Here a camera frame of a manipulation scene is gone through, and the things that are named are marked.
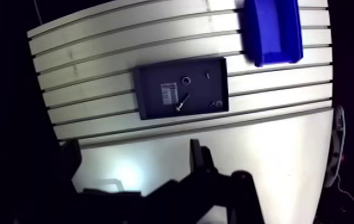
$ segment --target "wire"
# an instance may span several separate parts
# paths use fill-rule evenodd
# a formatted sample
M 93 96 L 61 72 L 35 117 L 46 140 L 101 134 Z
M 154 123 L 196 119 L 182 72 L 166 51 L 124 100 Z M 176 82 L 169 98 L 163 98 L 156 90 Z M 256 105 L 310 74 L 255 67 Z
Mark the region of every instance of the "wire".
M 39 23 L 42 25 L 42 18 L 40 17 L 39 9 L 38 9 L 38 4 L 36 3 L 36 0 L 34 0 L 34 6 L 35 6 L 35 11 L 38 16 Z
M 352 199 L 353 202 L 354 202 L 354 198 L 352 197 L 352 195 L 350 195 L 347 191 L 344 191 L 344 190 L 342 190 L 342 189 L 340 188 L 340 176 L 339 176 L 339 174 L 338 174 L 338 190 L 339 190 L 340 192 L 344 193 L 344 194 L 347 194 L 347 196 L 349 196 L 350 199 Z

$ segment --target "blue storage bin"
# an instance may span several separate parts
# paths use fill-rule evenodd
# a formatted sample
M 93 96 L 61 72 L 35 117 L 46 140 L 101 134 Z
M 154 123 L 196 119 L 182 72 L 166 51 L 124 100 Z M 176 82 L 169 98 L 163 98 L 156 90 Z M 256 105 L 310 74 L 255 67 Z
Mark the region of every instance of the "blue storage bin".
M 245 0 L 243 12 L 245 50 L 257 67 L 303 58 L 297 0 Z

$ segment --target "sticker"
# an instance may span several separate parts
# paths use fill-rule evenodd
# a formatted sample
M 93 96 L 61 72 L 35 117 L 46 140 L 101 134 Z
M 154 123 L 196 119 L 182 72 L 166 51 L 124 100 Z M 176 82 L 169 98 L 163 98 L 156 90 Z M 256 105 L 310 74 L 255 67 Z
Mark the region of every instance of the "sticker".
M 163 98 L 163 105 L 178 103 L 177 83 L 163 83 L 160 85 Z

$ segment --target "dark background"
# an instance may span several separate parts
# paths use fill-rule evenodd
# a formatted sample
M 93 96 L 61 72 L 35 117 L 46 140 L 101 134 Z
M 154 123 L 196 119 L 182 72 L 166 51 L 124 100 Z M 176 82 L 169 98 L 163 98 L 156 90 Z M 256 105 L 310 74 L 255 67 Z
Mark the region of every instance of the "dark background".
M 43 23 L 100 0 L 37 0 Z M 354 196 L 354 1 L 330 0 L 334 103 L 346 113 L 341 187 Z M 59 151 L 33 69 L 26 32 L 39 25 L 33 1 L 0 2 L 0 222 L 49 219 Z M 354 223 L 354 204 L 336 185 L 322 193 L 323 223 Z

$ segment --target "white slatwall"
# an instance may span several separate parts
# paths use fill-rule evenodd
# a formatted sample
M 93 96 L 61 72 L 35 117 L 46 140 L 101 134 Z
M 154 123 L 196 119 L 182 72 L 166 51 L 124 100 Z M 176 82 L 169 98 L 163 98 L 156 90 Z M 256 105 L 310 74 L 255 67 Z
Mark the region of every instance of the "white slatwall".
M 128 140 L 331 107 L 327 1 L 299 0 L 303 59 L 260 68 L 241 54 L 234 11 L 240 6 L 235 0 L 117 0 L 29 31 L 58 139 Z M 133 67 L 213 56 L 227 60 L 230 111 L 139 119 Z

